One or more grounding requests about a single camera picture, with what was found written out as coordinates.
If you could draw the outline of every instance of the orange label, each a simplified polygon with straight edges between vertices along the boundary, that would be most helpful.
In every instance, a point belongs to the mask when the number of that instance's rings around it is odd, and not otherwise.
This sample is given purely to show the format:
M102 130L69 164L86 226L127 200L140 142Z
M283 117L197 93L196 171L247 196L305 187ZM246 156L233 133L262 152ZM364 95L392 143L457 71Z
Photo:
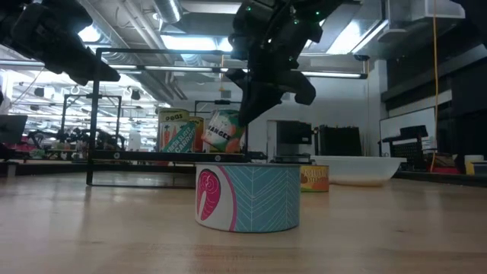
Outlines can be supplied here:
M328 190L328 167L301 166L301 191L326 192Z

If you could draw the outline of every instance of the blue patterned can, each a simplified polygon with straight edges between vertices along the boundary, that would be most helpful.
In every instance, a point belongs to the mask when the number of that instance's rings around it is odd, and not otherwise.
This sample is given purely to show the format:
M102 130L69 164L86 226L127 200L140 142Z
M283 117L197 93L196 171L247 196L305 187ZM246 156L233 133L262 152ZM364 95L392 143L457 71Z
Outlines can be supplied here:
M198 164L195 220L222 231L265 233L299 225L300 166Z

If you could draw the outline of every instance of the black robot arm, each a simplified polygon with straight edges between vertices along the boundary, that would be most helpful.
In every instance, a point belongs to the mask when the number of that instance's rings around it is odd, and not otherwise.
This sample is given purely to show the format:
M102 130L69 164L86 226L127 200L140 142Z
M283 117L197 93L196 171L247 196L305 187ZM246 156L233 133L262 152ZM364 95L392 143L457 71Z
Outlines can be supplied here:
M81 85L93 80L97 60L78 32L92 23L76 0L0 1L0 44ZM103 64L100 80L118 81L120 75Z

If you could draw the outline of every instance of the canned food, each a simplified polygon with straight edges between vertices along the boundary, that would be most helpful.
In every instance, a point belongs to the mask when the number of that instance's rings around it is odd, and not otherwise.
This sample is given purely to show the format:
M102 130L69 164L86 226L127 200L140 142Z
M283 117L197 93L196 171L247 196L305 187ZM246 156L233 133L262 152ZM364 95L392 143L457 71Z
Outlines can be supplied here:
M159 111L160 150L162 152L191 152L195 124L189 122L189 111L163 109Z
M205 131L205 120L201 117L189 118L191 123L195 124L195 138L193 143L193 152L203 152L203 133Z
M237 110L214 110L203 141L220 152L235 153L240 151L240 138L244 132L245 128L238 125Z

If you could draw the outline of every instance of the metal frame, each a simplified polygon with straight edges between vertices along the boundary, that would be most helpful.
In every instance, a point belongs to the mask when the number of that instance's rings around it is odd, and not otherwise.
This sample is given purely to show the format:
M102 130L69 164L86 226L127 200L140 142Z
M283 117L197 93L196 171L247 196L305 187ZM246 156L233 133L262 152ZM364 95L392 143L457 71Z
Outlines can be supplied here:
M103 53L142 53L142 54L212 54L212 55L226 55L222 51L199 51L199 50L172 50L172 49L116 49L116 48L98 48L96 51L97 64L94 72L93 94L91 94L91 123L90 123L90 143L88 150L88 164L86 184L88 186L120 186L120 185L103 185L93 184L93 175L96 170L100 168L95 166L95 160L110 159L112 161L175 161L175 162L248 162L246 155L229 155L229 154L205 154L205 153L163 153L163 152L133 152L133 151L97 151L95 149L95 135L97 130L97 112L98 102L100 96L100 68L102 64ZM104 164L103 170L126 170L126 171L153 171L178 173L179 167L159 167L159 166L145 166L138 169L121 168L128 167L119 164ZM154 186L138 186L138 185L122 185L120 187L151 187ZM178 186L156 186L156 188L174 188Z
M68 104L68 99L70 97L74 97L75 99L70 103ZM87 99L93 99L93 94L83 94L83 95L79 95L79 94L65 94L64 95L64 103L62 105L62 118L61 118L61 132L64 132L64 128L65 128L65 123L66 123L66 110L68 110L68 108L74 104L76 102L77 99L81 98L81 97L86 97ZM116 112L116 130L115 130L115 136L118 136L119 135L119 130L120 130L120 116L122 115L122 96L116 96L116 95L99 95L98 98L101 99L101 98L116 98L119 100L119 104L117 106L117 112ZM96 109L96 111L93 111L93 108L91 109L91 112L95 112L97 113L98 112L98 108Z
M220 100L220 101L225 101L229 104L241 104L242 102L238 101L229 101L229 100ZM196 111L198 109L198 105L200 103L213 103L215 105L218 105L217 102L219 100L196 100L195 101L195 109L194 109L194 114L196 115L197 113L203 113L202 111ZM249 154L249 126L245 127L245 146L243 147L243 154L247 156Z

